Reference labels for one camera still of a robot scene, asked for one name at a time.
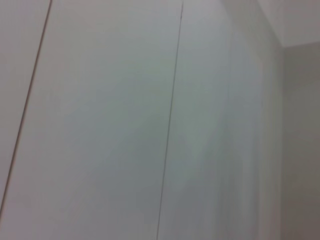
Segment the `vertical seam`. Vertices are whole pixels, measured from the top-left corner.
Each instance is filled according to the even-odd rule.
[[[178,53],[179,53],[179,43],[180,43],[181,23],[182,23],[183,11],[184,11],[184,2],[182,2],[182,5],[181,5],[178,41],[177,41],[176,54],[175,54],[175,65],[174,65],[173,84],[172,84],[172,93],[171,93],[169,123],[168,123],[168,130],[167,130],[167,136],[166,136],[166,147],[165,147],[165,155],[164,155],[164,166],[163,166],[160,206],[159,206],[159,214],[158,214],[158,225],[157,225],[157,230],[156,230],[156,240],[158,240],[158,238],[159,238],[160,217],[161,217],[162,200],[163,200],[163,194],[164,194],[165,174],[166,174],[168,146],[169,146],[169,133],[170,133],[170,124],[171,124],[172,108],[173,108],[173,101],[174,101],[175,82],[176,82],[176,75],[177,75],[177,62],[178,62]]]
[[[228,79],[228,85],[227,85],[227,100],[226,100],[226,130],[225,130],[225,134],[228,134],[229,131],[230,131],[230,116],[229,116],[229,111],[230,111],[230,104],[231,104],[231,100],[230,100],[230,85],[232,83],[232,80],[233,80],[233,74],[232,74],[232,70],[233,70],[233,66],[232,66],[232,63],[233,63],[233,50],[234,50],[234,47],[233,47],[233,43],[234,43],[234,37],[235,37],[235,26],[234,24],[231,22],[230,23],[230,28],[231,28],[231,36],[230,36],[230,45],[229,45],[229,56],[228,56],[228,62],[229,62],[229,79]],[[230,154],[229,154],[229,151],[228,151],[228,148],[230,147],[229,144],[230,144],[230,139],[228,140],[228,137],[226,137],[226,146],[225,146],[225,149],[226,149],[226,153],[227,153],[227,161],[229,160],[229,164],[232,164],[231,160],[228,159],[230,158]],[[231,182],[231,179],[230,179],[230,175],[228,176],[227,178],[227,187],[230,186],[230,182]],[[232,229],[230,229],[232,223],[231,223],[231,220],[232,220],[232,217],[230,216],[230,208],[228,207],[227,208],[228,211],[227,211],[227,216],[226,216],[226,222],[227,222],[227,227],[226,227],[226,238],[227,239],[231,239],[231,231]]]
[[[47,27],[47,23],[48,23],[48,18],[49,18],[51,5],[52,5],[52,0],[49,0],[49,6],[48,6],[48,9],[47,9],[47,13],[46,13],[46,17],[45,17],[45,21],[44,21],[44,25],[43,25],[43,29],[42,29],[42,34],[41,34],[41,38],[40,38],[40,43],[39,43],[38,51],[37,51],[35,62],[34,62],[34,66],[33,66],[31,80],[30,80],[28,92],[27,92],[27,95],[26,95],[25,103],[24,103],[24,108],[23,108],[23,112],[22,112],[22,116],[21,116],[20,125],[19,125],[19,130],[18,130],[18,133],[17,133],[17,137],[16,137],[14,149],[13,149],[13,154],[12,154],[12,159],[11,159],[11,163],[10,163],[10,167],[9,167],[8,177],[7,177],[7,180],[6,180],[6,184],[5,184],[5,188],[4,188],[4,192],[3,192],[3,196],[2,196],[2,203],[1,203],[1,207],[0,207],[0,227],[1,227],[1,220],[2,220],[2,217],[3,217],[3,211],[4,211],[5,202],[6,202],[6,199],[7,199],[8,187],[9,187],[9,183],[10,183],[10,179],[11,179],[11,175],[12,175],[12,170],[13,170],[13,167],[14,167],[14,164],[15,164],[15,160],[16,160],[17,149],[18,149],[18,145],[19,145],[19,142],[20,142],[20,138],[21,138],[21,131],[22,131],[22,128],[23,128],[23,125],[24,125],[24,121],[25,121],[25,116],[26,116],[26,112],[27,112],[27,108],[28,108],[30,93],[31,93],[31,89],[32,89],[32,86],[33,86],[33,82],[34,82],[34,78],[35,78],[35,74],[36,74],[36,70],[37,70],[39,55],[40,55],[41,46],[42,46],[42,43],[43,43],[43,40],[44,40],[44,36],[45,36],[45,31],[46,31],[46,27]]]

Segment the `cabinet door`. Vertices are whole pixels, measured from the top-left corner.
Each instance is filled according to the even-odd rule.
[[[241,32],[232,38],[228,139],[230,239],[258,239],[262,157],[262,64]]]
[[[49,1],[0,1],[0,204]]]
[[[181,8],[52,2],[0,239],[156,239]]]
[[[228,239],[231,38],[220,1],[184,2],[159,240]]]

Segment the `white cabinet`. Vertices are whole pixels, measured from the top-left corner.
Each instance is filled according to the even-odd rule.
[[[184,2],[159,240],[228,239],[231,42],[220,1]]]
[[[49,2],[0,1],[0,204]]]
[[[234,30],[228,104],[230,239],[258,239],[259,164],[262,159],[263,69],[244,36]]]
[[[54,0],[1,240],[154,240],[182,3]]]

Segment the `ceiling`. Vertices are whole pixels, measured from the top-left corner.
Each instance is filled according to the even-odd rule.
[[[320,0],[258,0],[284,47],[320,42]]]

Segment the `white surface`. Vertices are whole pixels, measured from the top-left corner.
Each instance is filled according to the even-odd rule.
[[[268,19],[279,42],[284,45],[284,1],[285,0],[258,0],[266,18]]]
[[[258,235],[262,65],[215,1],[185,1],[159,240]]]
[[[229,239],[258,239],[259,168],[262,159],[262,64],[234,31],[229,84],[227,154],[230,176]]]
[[[285,50],[282,240],[320,235],[320,43]]]
[[[0,239],[154,240],[178,0],[53,1]]]
[[[231,36],[218,0],[184,2],[158,240],[227,239]]]
[[[49,0],[0,1],[0,204]]]
[[[284,1],[284,46],[320,41],[320,1]]]
[[[259,240],[280,240],[283,48],[256,0],[222,0],[234,26],[262,64],[262,161]]]

